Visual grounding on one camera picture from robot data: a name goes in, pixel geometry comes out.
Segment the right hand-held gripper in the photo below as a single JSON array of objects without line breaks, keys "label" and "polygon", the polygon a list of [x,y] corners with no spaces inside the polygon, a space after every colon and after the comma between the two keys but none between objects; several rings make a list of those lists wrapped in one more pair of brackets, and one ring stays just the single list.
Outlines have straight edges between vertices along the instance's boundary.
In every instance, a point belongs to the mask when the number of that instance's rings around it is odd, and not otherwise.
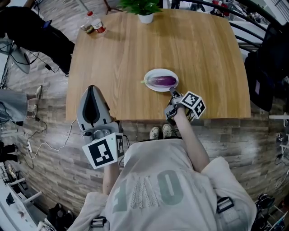
[{"label": "right hand-held gripper", "polygon": [[179,93],[175,87],[170,87],[169,89],[172,97],[168,103],[167,108],[164,110],[167,120],[172,119],[180,107],[187,110],[187,116],[191,119],[199,119],[204,111],[206,110],[206,105],[201,98],[191,91],[186,94]]}]

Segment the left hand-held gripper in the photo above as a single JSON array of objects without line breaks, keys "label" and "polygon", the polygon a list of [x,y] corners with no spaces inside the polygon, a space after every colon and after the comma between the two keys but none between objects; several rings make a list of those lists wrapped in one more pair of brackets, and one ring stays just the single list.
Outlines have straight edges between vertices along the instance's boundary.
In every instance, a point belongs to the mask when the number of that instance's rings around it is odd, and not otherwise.
[{"label": "left hand-held gripper", "polygon": [[124,155],[121,123],[112,122],[109,111],[100,89],[89,86],[80,100],[77,121],[85,142],[82,150],[93,169],[113,164]]}]

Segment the purple eggplant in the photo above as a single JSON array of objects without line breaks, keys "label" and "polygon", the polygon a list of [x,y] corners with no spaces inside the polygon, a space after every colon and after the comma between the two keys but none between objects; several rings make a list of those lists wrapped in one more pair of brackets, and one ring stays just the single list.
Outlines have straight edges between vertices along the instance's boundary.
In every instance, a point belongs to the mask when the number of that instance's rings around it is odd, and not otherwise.
[{"label": "purple eggplant", "polygon": [[173,87],[177,83],[177,79],[173,76],[156,76],[148,77],[146,80],[141,81],[154,87],[168,88]]}]

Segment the white oval plate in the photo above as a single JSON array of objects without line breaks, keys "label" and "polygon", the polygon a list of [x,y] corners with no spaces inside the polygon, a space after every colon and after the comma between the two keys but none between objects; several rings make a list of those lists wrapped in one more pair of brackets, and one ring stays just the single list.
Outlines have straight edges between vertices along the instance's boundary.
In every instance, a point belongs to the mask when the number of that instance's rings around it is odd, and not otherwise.
[{"label": "white oval plate", "polygon": [[[146,80],[148,77],[156,77],[156,76],[173,76],[174,78],[177,79],[177,83],[173,87],[177,87],[179,83],[178,76],[173,72],[168,69],[153,69],[147,72],[147,74],[144,76],[144,80]],[[149,89],[156,91],[156,92],[169,92],[170,87],[168,88],[162,88],[162,87],[154,87],[148,84],[145,84]]]}]

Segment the person's right forearm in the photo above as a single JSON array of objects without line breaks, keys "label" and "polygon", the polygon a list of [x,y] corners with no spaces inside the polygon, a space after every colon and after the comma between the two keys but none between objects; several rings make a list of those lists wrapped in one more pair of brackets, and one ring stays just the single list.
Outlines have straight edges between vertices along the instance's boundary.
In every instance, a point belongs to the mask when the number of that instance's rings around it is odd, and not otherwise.
[{"label": "person's right forearm", "polygon": [[195,135],[194,130],[187,119],[185,109],[179,107],[173,119],[176,122],[179,133],[185,143],[186,152],[194,170],[201,173],[210,163],[210,160],[204,146]]}]

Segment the person's left forearm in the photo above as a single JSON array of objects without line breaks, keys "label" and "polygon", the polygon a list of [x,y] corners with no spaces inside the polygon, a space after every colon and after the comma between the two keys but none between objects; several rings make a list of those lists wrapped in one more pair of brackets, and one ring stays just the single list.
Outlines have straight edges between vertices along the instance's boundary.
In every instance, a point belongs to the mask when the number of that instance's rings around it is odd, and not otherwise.
[{"label": "person's left forearm", "polygon": [[104,167],[103,193],[109,195],[120,174],[119,163],[115,162]]}]

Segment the person's right white shoe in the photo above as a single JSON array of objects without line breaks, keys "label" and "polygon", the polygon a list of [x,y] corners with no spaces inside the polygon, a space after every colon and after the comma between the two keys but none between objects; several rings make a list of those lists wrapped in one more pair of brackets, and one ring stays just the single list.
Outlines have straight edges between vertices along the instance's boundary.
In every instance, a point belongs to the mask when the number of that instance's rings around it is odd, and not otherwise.
[{"label": "person's right white shoe", "polygon": [[172,136],[172,128],[170,124],[164,124],[162,126],[162,133],[163,133],[163,139],[170,138]]}]

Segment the person's white shoe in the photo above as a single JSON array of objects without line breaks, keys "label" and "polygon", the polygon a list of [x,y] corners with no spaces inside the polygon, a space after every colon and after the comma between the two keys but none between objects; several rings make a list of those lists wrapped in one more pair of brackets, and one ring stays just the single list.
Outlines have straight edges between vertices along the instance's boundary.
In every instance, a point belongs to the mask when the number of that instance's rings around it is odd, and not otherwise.
[{"label": "person's white shoe", "polygon": [[153,127],[149,133],[149,139],[150,140],[158,140],[159,137],[159,127]]},{"label": "person's white shoe", "polygon": [[162,126],[162,133],[163,133],[163,139],[170,138],[172,136],[172,128],[170,124],[164,124]]}]

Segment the person's left white shoe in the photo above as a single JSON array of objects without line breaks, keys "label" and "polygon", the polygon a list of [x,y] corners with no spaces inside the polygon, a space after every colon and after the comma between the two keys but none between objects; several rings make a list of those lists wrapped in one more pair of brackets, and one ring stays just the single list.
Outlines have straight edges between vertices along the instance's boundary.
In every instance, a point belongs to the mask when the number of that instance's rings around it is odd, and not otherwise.
[{"label": "person's left white shoe", "polygon": [[153,127],[149,133],[149,139],[150,140],[158,140],[159,137],[159,127]]}]

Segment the red label jar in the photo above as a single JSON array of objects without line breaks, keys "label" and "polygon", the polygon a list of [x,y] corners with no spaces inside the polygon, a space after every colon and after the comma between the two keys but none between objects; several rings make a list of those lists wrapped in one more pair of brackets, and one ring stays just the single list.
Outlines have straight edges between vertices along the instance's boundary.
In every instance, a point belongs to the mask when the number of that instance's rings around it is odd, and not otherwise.
[{"label": "red label jar", "polygon": [[92,27],[98,34],[102,34],[106,32],[106,28],[103,22],[101,21],[101,19],[99,18],[96,18],[92,21]]}]

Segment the clear plastic bottle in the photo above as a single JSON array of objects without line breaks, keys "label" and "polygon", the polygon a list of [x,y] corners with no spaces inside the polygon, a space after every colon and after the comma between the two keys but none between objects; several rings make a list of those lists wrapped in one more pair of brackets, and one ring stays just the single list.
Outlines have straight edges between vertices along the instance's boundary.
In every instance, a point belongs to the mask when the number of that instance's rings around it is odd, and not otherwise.
[{"label": "clear plastic bottle", "polygon": [[92,22],[94,20],[93,11],[88,11],[86,17],[83,19],[80,28],[87,34],[91,34],[94,31]]}]

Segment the green potted plant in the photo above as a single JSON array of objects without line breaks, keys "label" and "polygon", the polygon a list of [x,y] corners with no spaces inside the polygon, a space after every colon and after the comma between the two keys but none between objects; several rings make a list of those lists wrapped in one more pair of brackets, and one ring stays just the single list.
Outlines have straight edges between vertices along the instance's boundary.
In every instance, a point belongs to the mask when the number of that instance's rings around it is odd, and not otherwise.
[{"label": "green potted plant", "polygon": [[147,16],[161,12],[159,0],[120,0],[119,7],[132,14]]}]

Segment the black office chair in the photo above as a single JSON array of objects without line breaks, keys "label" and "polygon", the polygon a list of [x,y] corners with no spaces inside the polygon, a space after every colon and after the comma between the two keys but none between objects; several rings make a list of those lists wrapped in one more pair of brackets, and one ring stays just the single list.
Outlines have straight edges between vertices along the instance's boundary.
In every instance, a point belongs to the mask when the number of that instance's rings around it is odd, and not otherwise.
[{"label": "black office chair", "polygon": [[289,76],[289,22],[277,30],[269,25],[261,46],[245,59],[250,100],[269,112],[277,83]]}]

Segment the person's white printed shirt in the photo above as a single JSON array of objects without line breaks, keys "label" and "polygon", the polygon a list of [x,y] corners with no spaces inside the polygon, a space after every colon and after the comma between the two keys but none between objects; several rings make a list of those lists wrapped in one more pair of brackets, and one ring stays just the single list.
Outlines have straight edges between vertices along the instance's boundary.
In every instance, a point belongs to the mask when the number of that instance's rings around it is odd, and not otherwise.
[{"label": "person's white printed shirt", "polygon": [[[250,231],[256,206],[224,158],[199,173],[184,142],[166,139],[131,145],[125,161],[110,194],[88,193],[68,231],[97,231],[98,216],[107,219],[103,231]],[[234,207],[217,213],[221,197]]]}]

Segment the black bag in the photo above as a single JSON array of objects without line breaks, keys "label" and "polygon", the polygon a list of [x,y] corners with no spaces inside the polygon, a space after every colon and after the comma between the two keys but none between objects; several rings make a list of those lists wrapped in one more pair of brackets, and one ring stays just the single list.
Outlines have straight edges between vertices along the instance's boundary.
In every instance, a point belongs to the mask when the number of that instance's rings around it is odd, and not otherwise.
[{"label": "black bag", "polygon": [[47,220],[55,227],[57,231],[67,231],[74,222],[73,213],[66,211],[59,203],[49,209]]}]

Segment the white shelf rack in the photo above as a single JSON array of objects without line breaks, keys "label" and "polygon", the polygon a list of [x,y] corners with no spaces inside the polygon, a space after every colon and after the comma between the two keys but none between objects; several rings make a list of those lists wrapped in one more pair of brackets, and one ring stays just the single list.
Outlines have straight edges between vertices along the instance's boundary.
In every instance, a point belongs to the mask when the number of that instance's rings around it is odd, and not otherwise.
[{"label": "white shelf rack", "polygon": [[21,217],[21,208],[16,202],[10,206],[7,204],[9,193],[9,187],[0,178],[0,227],[4,231],[37,231],[37,225],[25,211],[24,217]]}]

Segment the black shoes pair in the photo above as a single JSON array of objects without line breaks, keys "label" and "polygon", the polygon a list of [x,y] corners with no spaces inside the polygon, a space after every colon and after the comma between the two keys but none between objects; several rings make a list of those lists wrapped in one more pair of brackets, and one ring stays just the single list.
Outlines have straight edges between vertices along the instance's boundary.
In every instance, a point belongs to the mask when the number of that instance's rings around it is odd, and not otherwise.
[{"label": "black shoes pair", "polygon": [[267,209],[273,205],[274,201],[274,197],[271,197],[268,194],[260,194],[258,196],[258,201],[256,202],[256,207],[258,209]]}]

